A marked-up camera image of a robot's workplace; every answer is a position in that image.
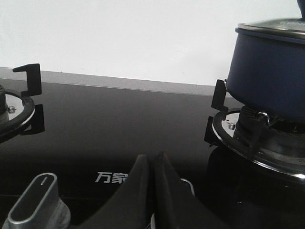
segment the gas stove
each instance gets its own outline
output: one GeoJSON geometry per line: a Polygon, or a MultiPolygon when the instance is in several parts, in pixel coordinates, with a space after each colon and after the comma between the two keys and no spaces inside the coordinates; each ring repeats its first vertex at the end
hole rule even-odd
{"type": "Polygon", "coordinates": [[[41,83],[28,68],[1,81],[3,229],[305,227],[299,167],[260,156],[261,128],[247,137],[238,119],[258,112],[225,82],[213,97],[41,83]]]}

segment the pot lid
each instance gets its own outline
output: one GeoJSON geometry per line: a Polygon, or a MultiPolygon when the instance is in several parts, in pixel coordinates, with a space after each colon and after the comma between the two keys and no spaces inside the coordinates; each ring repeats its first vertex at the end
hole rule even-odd
{"type": "Polygon", "coordinates": [[[274,19],[238,24],[239,29],[305,40],[305,0],[297,1],[302,18],[274,19]]]}

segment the burner ring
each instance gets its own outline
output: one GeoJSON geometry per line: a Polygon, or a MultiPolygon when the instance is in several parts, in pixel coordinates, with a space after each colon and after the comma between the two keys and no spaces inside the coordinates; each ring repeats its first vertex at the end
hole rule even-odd
{"type": "Polygon", "coordinates": [[[11,112],[7,111],[0,116],[0,137],[26,124],[35,112],[34,101],[30,97],[21,97],[18,92],[12,90],[5,90],[5,92],[11,112]]]}
{"type": "MultiPolygon", "coordinates": [[[[240,110],[219,112],[213,119],[212,128],[225,146],[247,159],[250,147],[238,134],[239,116],[240,110]],[[232,129],[232,123],[236,124],[236,128],[232,129]]],[[[250,160],[273,171],[305,179],[305,154],[303,157],[286,156],[261,147],[250,160]]]]}

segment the silver control knob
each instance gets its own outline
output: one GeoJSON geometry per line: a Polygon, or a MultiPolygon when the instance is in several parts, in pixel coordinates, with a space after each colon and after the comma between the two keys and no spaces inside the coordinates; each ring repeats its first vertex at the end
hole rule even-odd
{"type": "Polygon", "coordinates": [[[2,229],[67,229],[71,214],[53,173],[36,176],[10,210],[2,229]]]}

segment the pot handle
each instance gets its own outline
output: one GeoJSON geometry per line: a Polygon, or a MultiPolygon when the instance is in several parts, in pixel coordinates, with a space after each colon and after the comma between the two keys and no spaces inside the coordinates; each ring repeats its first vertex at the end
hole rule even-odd
{"type": "Polygon", "coordinates": [[[297,0],[302,14],[302,20],[305,20],[305,0],[297,0]]]}

